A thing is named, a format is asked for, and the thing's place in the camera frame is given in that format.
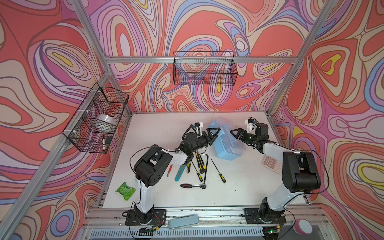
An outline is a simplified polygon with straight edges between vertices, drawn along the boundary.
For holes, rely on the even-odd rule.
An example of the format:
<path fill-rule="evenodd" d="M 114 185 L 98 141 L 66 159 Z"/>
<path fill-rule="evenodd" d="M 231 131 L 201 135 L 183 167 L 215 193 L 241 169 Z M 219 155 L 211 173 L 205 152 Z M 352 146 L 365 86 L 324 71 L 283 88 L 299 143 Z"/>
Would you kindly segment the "blue plastic tool box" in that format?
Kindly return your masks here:
<path fill-rule="evenodd" d="M 230 133 L 234 129 L 234 124 L 230 120 L 218 117 L 213 120 L 209 128 L 221 128 L 218 138 L 213 143 L 218 158 L 233 161 L 245 153 L 244 143 L 235 139 Z"/>

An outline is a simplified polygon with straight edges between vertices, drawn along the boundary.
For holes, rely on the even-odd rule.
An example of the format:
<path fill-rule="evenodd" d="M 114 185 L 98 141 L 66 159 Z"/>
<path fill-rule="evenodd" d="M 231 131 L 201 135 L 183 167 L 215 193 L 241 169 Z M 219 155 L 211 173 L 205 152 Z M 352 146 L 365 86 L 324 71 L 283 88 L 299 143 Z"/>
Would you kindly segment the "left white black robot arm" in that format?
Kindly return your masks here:
<path fill-rule="evenodd" d="M 205 131 L 196 125 L 190 125 L 175 150 L 166 150 L 152 145 L 132 167 L 139 182 L 140 197 L 135 210 L 147 214 L 154 208 L 153 187 L 163 177 L 169 165 L 186 165 L 201 148 L 211 146 L 218 138 L 221 128 L 207 128 Z"/>

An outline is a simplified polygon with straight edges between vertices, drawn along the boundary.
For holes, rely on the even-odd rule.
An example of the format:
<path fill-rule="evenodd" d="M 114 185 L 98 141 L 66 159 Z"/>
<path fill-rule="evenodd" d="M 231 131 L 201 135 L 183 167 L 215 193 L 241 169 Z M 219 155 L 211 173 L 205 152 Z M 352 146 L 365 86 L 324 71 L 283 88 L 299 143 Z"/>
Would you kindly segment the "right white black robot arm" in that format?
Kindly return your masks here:
<path fill-rule="evenodd" d="M 234 138 L 259 153 L 282 162 L 282 184 L 272 195 L 263 199 L 258 210 L 258 216 L 264 222 L 281 216 L 285 212 L 285 206 L 297 196 L 321 187 L 314 155 L 308 151 L 290 150 L 271 141 L 268 130 L 268 125 L 262 123 L 248 123 L 246 130 L 230 130 Z"/>

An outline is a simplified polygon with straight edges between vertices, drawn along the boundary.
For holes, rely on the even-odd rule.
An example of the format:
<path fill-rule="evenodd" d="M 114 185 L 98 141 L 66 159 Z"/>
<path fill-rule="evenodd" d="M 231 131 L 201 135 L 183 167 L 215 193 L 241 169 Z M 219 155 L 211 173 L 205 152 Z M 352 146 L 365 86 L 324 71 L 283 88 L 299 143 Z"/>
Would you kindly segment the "large black hex key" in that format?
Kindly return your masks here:
<path fill-rule="evenodd" d="M 203 181 L 203 185 L 206 187 L 206 180 L 207 180 L 207 173 L 208 173 L 208 163 L 209 163 L 209 155 L 208 154 L 201 154 L 201 156 L 205 156 L 206 157 L 206 164 L 205 164 L 205 167 L 206 167 L 206 170 L 205 170 L 205 173 L 204 173 L 204 181 Z"/>

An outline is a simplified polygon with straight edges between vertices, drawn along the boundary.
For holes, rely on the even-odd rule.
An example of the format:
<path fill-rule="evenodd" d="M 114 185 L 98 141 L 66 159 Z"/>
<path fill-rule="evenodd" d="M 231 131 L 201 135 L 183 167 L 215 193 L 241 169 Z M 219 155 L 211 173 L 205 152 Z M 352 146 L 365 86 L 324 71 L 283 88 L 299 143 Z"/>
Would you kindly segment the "yellow black utility knife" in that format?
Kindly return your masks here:
<path fill-rule="evenodd" d="M 200 172 L 200 174 L 204 174 L 206 172 L 204 161 L 201 157 L 201 154 L 198 151 L 196 151 L 195 153 L 196 153 L 196 158 L 198 161 L 199 172 Z"/>

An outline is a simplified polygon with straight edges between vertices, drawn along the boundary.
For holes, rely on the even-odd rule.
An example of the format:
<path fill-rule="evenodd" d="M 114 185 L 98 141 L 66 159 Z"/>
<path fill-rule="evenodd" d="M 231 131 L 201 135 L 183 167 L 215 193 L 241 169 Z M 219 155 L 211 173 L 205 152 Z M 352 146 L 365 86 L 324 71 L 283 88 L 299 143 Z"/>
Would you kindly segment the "yellow black screwdriver right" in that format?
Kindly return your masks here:
<path fill-rule="evenodd" d="M 223 174 L 221 173 L 221 171 L 218 169 L 218 167 L 217 167 L 217 165 L 215 164 L 215 162 L 213 161 L 213 159 L 211 159 L 211 161 L 212 161 L 212 163 L 213 163 L 215 169 L 218 171 L 218 174 L 219 174 L 219 176 L 220 176 L 222 182 L 223 182 L 223 183 L 226 183 L 227 181 L 226 181 L 225 177 L 223 176 Z"/>

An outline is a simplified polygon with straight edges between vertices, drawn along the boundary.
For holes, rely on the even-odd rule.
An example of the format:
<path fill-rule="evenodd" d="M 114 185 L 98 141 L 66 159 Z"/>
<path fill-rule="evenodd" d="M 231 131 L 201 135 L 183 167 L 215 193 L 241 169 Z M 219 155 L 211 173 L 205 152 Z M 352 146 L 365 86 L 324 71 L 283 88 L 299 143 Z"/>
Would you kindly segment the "pink calculator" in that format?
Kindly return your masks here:
<path fill-rule="evenodd" d="M 269 156 L 264 157 L 262 161 L 262 166 L 277 174 L 281 174 L 283 170 L 282 162 Z"/>

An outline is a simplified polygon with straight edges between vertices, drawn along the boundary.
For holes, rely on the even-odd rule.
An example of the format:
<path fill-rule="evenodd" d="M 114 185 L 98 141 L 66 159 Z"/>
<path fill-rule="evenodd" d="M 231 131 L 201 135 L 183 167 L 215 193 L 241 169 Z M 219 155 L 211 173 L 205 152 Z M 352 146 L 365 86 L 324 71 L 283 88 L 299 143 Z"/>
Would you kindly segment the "teal utility knife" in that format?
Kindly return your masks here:
<path fill-rule="evenodd" d="M 178 172 L 177 172 L 177 174 L 175 176 L 175 181 L 176 182 L 178 182 L 181 179 L 181 176 L 182 176 L 184 170 L 186 169 L 186 167 L 187 167 L 187 165 L 181 165 L 179 167 L 179 170 L 178 170 Z"/>

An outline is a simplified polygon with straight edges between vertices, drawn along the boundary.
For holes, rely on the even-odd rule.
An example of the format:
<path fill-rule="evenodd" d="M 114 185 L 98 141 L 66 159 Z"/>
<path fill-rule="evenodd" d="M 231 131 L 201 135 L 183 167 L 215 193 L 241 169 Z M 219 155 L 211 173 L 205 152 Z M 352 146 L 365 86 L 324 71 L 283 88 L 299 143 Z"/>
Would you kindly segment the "black ratchet wrench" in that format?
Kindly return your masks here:
<path fill-rule="evenodd" d="M 201 184 L 201 185 L 181 184 L 180 187 L 184 188 L 184 189 L 191 189 L 191 188 L 206 189 L 207 188 L 207 186 L 205 184 Z"/>

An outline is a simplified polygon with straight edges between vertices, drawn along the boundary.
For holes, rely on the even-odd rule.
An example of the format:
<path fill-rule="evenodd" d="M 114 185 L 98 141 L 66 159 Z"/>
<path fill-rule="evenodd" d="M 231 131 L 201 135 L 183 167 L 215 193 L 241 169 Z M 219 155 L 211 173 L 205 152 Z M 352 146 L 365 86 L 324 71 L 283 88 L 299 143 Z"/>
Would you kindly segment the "grey blue foot pedal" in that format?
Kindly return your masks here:
<path fill-rule="evenodd" d="M 176 230 L 196 226 L 200 223 L 198 215 L 184 216 L 169 220 L 169 230 Z"/>

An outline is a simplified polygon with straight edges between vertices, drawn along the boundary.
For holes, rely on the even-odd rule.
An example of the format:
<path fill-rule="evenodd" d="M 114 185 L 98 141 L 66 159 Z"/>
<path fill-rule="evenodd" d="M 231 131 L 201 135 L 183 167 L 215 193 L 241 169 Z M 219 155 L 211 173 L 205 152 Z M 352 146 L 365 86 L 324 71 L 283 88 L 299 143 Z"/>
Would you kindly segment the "silver tape roll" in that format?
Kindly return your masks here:
<path fill-rule="evenodd" d="M 96 119 L 114 126 L 118 124 L 114 117 L 105 114 L 99 114 Z"/>

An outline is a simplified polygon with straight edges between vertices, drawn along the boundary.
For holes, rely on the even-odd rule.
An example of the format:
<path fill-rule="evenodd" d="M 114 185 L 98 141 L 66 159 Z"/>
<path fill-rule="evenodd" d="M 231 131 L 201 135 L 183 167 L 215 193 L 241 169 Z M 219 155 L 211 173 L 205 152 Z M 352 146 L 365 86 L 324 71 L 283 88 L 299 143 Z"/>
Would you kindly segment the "green packet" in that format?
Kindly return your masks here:
<path fill-rule="evenodd" d="M 125 201 L 128 201 L 135 192 L 136 189 L 128 186 L 126 182 L 122 183 L 116 190 L 116 193 L 119 193 Z"/>

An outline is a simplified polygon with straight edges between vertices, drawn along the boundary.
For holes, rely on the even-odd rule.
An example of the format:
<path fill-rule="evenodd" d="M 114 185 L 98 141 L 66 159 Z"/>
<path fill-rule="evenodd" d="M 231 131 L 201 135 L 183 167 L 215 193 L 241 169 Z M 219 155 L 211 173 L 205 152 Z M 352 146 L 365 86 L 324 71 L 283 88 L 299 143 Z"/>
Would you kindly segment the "red handled hex key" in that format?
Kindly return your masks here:
<path fill-rule="evenodd" d="M 173 165 L 170 165 L 169 170 L 168 170 L 168 173 L 167 173 L 167 177 L 170 175 L 171 170 L 172 170 L 172 167 L 173 167 Z"/>

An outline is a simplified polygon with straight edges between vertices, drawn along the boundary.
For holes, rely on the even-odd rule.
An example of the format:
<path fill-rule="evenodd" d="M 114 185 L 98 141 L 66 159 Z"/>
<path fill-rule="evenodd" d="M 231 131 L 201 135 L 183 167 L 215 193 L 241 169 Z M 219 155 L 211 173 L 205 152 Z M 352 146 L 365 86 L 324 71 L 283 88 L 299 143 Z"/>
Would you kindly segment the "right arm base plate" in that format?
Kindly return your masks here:
<path fill-rule="evenodd" d="M 243 216 L 247 224 L 284 225 L 287 223 L 284 211 L 260 208 L 244 208 Z"/>

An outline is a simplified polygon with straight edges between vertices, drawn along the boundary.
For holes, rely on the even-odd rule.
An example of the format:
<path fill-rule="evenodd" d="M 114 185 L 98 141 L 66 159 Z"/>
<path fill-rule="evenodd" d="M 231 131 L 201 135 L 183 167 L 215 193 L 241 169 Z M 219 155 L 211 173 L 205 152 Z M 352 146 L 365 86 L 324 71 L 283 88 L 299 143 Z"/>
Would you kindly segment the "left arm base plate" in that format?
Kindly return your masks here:
<path fill-rule="evenodd" d="M 144 214 L 137 209 L 129 210 L 126 216 L 126 226 L 162 226 L 166 223 L 167 210 L 153 209 Z"/>

